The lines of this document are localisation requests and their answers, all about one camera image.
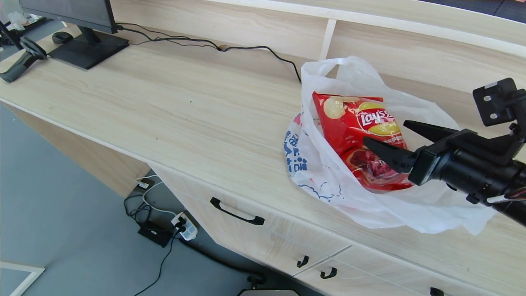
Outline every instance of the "white plastic bag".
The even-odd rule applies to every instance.
[[[340,65],[336,79],[325,77],[336,65]],[[441,181],[384,194],[362,187],[323,137],[312,93],[383,97],[383,105],[397,119],[412,151],[429,141],[402,123],[416,120],[458,129],[446,112],[434,103],[388,88],[371,65],[354,56],[305,63],[301,76],[302,110],[284,140],[286,165],[296,184],[368,228],[408,225],[422,233],[439,233],[464,225],[472,234],[482,231],[495,210],[469,203],[465,194]]]

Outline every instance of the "black drawer handle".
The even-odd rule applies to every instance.
[[[431,287],[429,291],[430,296],[444,296],[444,292],[440,289]]]
[[[228,212],[228,211],[225,211],[225,210],[223,210],[223,209],[221,208],[221,201],[220,201],[219,199],[217,199],[217,198],[212,198],[212,199],[210,200],[210,203],[211,203],[216,209],[222,211],[223,213],[227,213],[227,214],[229,214],[229,215],[232,216],[232,217],[236,217],[236,218],[238,218],[239,220],[242,220],[242,221],[248,222],[248,223],[250,223],[250,224],[254,224],[254,225],[263,225],[263,223],[265,222],[265,219],[261,218],[260,216],[254,216],[254,219],[252,219],[252,220],[247,220],[247,219],[245,219],[245,218],[243,218],[243,217],[240,217],[240,216],[238,216],[238,215],[234,215],[234,214],[232,214],[232,213],[230,213],[230,212]]]
[[[301,268],[301,267],[304,267],[305,265],[307,265],[307,263],[309,263],[309,257],[307,255],[305,255],[303,257],[303,261],[298,261],[298,263],[296,263],[296,266],[298,268]]]
[[[328,276],[325,276],[325,272],[322,271],[321,274],[320,274],[320,278],[322,278],[322,279],[324,279],[324,280],[326,280],[326,279],[330,279],[330,278],[334,278],[334,277],[336,276],[336,272],[337,272],[337,271],[338,271],[338,270],[337,270],[336,268],[333,267],[333,268],[330,270],[330,273],[329,273]]]

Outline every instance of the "power cord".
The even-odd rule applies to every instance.
[[[162,35],[165,35],[166,37],[156,37],[156,38],[151,38],[150,36],[148,36],[148,34],[144,33],[144,32],[141,32],[141,31],[138,31],[138,30],[135,30],[135,29],[130,29],[130,28],[125,28],[123,27],[122,25],[134,25],[134,26],[138,26],[140,28],[142,28],[143,30],[146,30],[148,32],[151,32],[151,33],[157,33],[157,34],[162,34]],[[120,29],[120,30],[125,30],[125,31],[130,31],[130,32],[135,32],[135,33],[138,33],[138,34],[141,34],[142,36],[146,37],[148,40],[146,41],[143,41],[143,42],[139,42],[139,43],[130,43],[131,45],[141,45],[141,44],[144,44],[144,43],[148,43],[148,42],[158,42],[158,41],[169,41],[169,42],[172,42],[172,43],[175,43],[175,44],[178,44],[180,46],[199,46],[199,47],[212,47],[214,49],[216,49],[217,51],[219,52],[227,52],[229,50],[255,50],[255,49],[260,49],[260,48],[264,48],[268,51],[270,51],[278,60],[282,61],[282,62],[286,62],[286,63],[289,63],[291,64],[293,67],[294,67],[294,71],[296,72],[296,77],[298,78],[299,82],[301,83],[301,77],[299,75],[299,72],[298,72],[298,68],[296,67],[296,64],[293,62],[293,61],[290,61],[290,60],[286,60],[282,57],[280,57],[277,53],[275,53],[270,47],[266,46],[266,45],[260,45],[260,46],[248,46],[248,47],[242,47],[242,46],[227,46],[227,47],[219,47],[217,44],[215,44],[214,42],[208,40],[208,39],[194,39],[194,38],[190,38],[188,36],[171,36],[171,35],[168,35],[166,33],[163,33],[163,32],[159,32],[159,31],[153,31],[153,30],[150,30],[150,29],[147,29],[141,25],[138,25],[138,24],[133,24],[133,23],[117,23],[117,28]],[[205,43],[208,43],[208,44],[203,44],[203,45],[199,45],[199,44],[181,44],[179,42],[175,42],[174,40],[180,40],[180,41],[192,41],[192,42],[205,42]]]
[[[148,178],[148,177],[154,177],[154,176],[157,176],[157,175],[151,175],[151,176],[147,176],[147,177],[143,177],[143,178],[137,178],[136,181],[139,181],[141,179],[145,179],[145,178]],[[124,204],[124,210],[126,212],[126,215],[128,217],[131,217],[132,219],[134,219],[135,223],[137,223],[137,225],[139,225],[139,227],[142,227],[143,224],[145,223],[144,221],[148,220],[149,217],[150,217],[150,214],[151,214],[151,210],[154,209],[154,210],[157,210],[156,208],[152,207],[150,204],[148,204],[146,202],[146,193],[148,193],[151,189],[153,189],[155,186],[159,185],[159,184],[162,184],[163,182],[160,182],[160,183],[157,183],[155,185],[153,185],[152,187],[150,187],[148,190],[146,190],[145,193],[143,194],[135,194],[135,195],[131,195],[131,196],[128,196],[127,198],[124,199],[123,201],[123,204]],[[136,209],[133,209],[131,210],[130,212],[128,211],[128,207],[126,205],[126,202],[129,201],[130,199],[133,199],[133,198],[138,198],[138,197],[142,197],[143,198],[143,202],[140,204],[140,206]],[[144,219],[143,221],[139,221],[138,218],[137,218],[137,215],[142,212],[142,211],[146,211],[148,214],[146,216],[146,219]],[[170,211],[165,211],[165,210],[161,210],[162,212],[167,212],[167,213],[172,213],[176,216],[176,214],[174,212],[170,212]],[[179,217],[179,222],[177,222],[174,227],[172,229],[169,229],[169,230],[163,230],[163,229],[149,229],[149,230],[153,230],[153,231],[157,231],[157,232],[160,232],[160,231],[173,231],[174,229],[177,229],[176,232],[174,233],[174,235],[172,236],[171,238],[171,241],[170,241],[170,249],[168,251],[168,253],[166,254],[166,256],[163,258],[163,260],[161,261],[161,265],[159,267],[159,275],[157,276],[156,280],[151,283],[149,286],[147,286],[146,288],[142,289],[140,292],[138,292],[137,294],[135,294],[134,296],[138,296],[139,294],[143,293],[144,291],[146,291],[147,289],[149,289],[151,286],[153,286],[155,283],[157,283],[157,281],[159,281],[160,277],[161,277],[161,272],[162,272],[162,269],[163,269],[163,264],[166,260],[166,258],[168,258],[168,256],[170,255],[172,249],[173,249],[173,245],[174,245],[174,240],[176,238],[176,236],[182,232],[185,232],[186,231],[186,228],[184,227],[184,225],[186,224],[186,221],[182,218],[182,217]],[[219,263],[225,267],[228,267],[230,269],[233,269],[233,270],[236,270],[236,271],[239,271],[239,272],[242,272],[242,273],[248,273],[250,274],[247,278],[247,281],[250,282],[252,285],[254,284],[264,284],[266,281],[267,281],[267,277],[261,273],[261,272],[258,272],[258,271],[253,271],[253,270],[248,270],[248,269],[244,269],[244,268],[240,268],[240,267],[237,267],[235,265],[232,265],[230,263],[227,263],[225,261],[222,261],[216,257],[214,257],[213,255],[211,254],[208,254],[206,253],[205,251],[193,246],[192,244],[188,243],[187,241],[185,241],[184,239],[182,238],[179,238],[178,239],[184,246],[186,246],[187,248],[205,256],[206,258],[216,262],[216,263]]]
[[[241,267],[237,267],[235,265],[232,265],[230,263],[227,263],[225,261],[222,261],[208,253],[206,253],[205,251],[193,246],[192,244],[190,244],[189,242],[185,241],[184,239],[181,239],[179,238],[179,241],[184,245],[186,246],[187,248],[205,256],[206,258],[216,262],[216,263],[219,263],[225,267],[228,267],[230,269],[233,269],[233,270],[237,270],[239,272],[242,272],[242,273],[248,273],[248,274],[251,274],[248,276],[247,278],[247,281],[252,283],[252,282],[255,282],[256,284],[264,284],[267,282],[267,277],[261,273],[261,272],[258,272],[258,271],[254,271],[254,270],[248,270],[248,269],[244,269],[244,268],[241,268]]]
[[[168,258],[168,256],[170,255],[171,253],[171,250],[174,246],[174,240],[175,240],[175,237],[181,233],[181,232],[185,232],[186,231],[186,228],[183,226],[184,225],[184,222],[177,222],[175,224],[175,227],[179,227],[179,229],[177,229],[177,231],[175,232],[175,234],[171,237],[171,242],[170,242],[170,250],[168,251],[168,253],[166,253],[166,256],[163,258],[163,260],[161,261],[161,266],[159,267],[159,275],[157,276],[157,278],[155,279],[155,281],[153,283],[151,283],[149,286],[147,286],[146,288],[142,289],[140,292],[138,292],[137,294],[135,294],[134,296],[137,296],[141,293],[143,293],[144,291],[148,290],[151,286],[153,286],[154,284],[157,283],[157,281],[159,281],[159,279],[161,278],[161,273],[163,271],[163,264],[166,260],[166,258]]]

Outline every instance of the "red snack bag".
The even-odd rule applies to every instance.
[[[412,186],[363,144],[368,136],[406,149],[395,118],[378,102],[381,97],[344,97],[312,94],[323,135],[363,187],[399,190]]]

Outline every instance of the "lay's logo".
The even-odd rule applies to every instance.
[[[378,136],[388,136],[400,133],[395,118],[382,105],[365,102],[360,104],[356,118],[361,128]]]

